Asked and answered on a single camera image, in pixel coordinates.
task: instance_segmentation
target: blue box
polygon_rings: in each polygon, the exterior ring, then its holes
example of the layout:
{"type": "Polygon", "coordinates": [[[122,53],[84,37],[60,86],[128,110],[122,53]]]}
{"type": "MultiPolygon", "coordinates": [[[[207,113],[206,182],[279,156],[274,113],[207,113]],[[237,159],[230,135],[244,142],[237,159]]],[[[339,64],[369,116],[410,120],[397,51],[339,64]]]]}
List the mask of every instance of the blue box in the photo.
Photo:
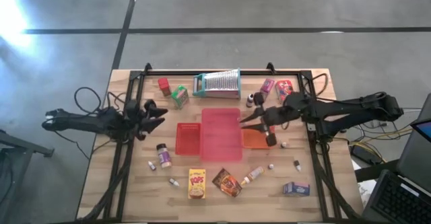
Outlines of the blue box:
{"type": "Polygon", "coordinates": [[[309,196],[310,184],[290,182],[284,185],[283,194],[287,196],[309,196]]]}

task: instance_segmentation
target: cheese grater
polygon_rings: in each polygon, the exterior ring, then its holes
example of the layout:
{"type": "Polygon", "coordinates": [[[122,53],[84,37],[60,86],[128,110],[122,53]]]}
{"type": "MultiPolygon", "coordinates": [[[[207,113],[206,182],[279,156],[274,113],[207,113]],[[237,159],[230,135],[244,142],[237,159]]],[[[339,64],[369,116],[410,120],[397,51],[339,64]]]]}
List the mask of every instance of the cheese grater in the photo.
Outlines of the cheese grater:
{"type": "Polygon", "coordinates": [[[194,76],[193,95],[214,98],[241,98],[240,69],[194,76]]]}

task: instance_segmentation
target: red package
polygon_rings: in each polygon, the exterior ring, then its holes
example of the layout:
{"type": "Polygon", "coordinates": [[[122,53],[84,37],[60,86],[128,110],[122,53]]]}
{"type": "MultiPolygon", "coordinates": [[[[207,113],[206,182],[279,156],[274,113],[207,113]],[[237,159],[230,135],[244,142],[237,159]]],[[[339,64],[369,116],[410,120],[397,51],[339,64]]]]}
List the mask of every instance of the red package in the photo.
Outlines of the red package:
{"type": "Polygon", "coordinates": [[[290,95],[294,88],[290,80],[280,80],[275,84],[275,90],[277,91],[278,101],[282,104],[284,99],[290,95]]]}

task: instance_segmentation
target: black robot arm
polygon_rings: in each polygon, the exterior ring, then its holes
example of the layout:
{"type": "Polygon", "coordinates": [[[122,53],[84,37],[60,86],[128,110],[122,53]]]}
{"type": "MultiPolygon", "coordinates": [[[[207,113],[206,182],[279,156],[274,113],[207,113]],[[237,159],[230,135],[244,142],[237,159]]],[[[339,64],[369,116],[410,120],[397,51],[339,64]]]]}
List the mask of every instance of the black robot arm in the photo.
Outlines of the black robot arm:
{"type": "Polygon", "coordinates": [[[403,115],[403,110],[398,106],[397,100],[384,92],[378,92],[369,96],[352,100],[328,100],[328,102],[293,92],[280,107],[263,108],[263,97],[255,94],[253,114],[241,122],[260,117],[261,124],[243,126],[264,132],[267,135],[269,146],[276,144],[275,135],[270,131],[270,126],[283,124],[291,120],[302,118],[316,127],[317,141],[330,142],[341,130],[347,129],[370,120],[394,121],[403,115]],[[328,116],[341,116],[336,120],[325,120],[328,116]]]}
{"type": "Polygon", "coordinates": [[[45,114],[46,120],[42,123],[42,127],[50,131],[83,130],[105,134],[119,141],[126,141],[131,137],[144,140],[145,133],[151,133],[164,122],[161,116],[168,111],[157,108],[153,100],[148,100],[144,104],[144,109],[139,107],[136,100],[130,100],[122,114],[113,107],[101,109],[95,113],[95,116],[72,114],[63,109],[57,109],[45,114]]]}

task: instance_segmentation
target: green box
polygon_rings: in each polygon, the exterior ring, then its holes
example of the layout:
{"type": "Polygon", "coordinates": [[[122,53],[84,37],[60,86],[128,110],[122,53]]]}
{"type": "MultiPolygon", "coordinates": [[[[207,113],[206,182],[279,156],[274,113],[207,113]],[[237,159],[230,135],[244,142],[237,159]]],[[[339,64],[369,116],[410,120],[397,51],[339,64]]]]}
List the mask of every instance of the green box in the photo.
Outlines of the green box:
{"type": "Polygon", "coordinates": [[[178,109],[182,109],[183,106],[189,102],[189,94],[187,93],[186,87],[180,85],[177,89],[172,92],[172,99],[174,99],[174,103],[178,109]]]}

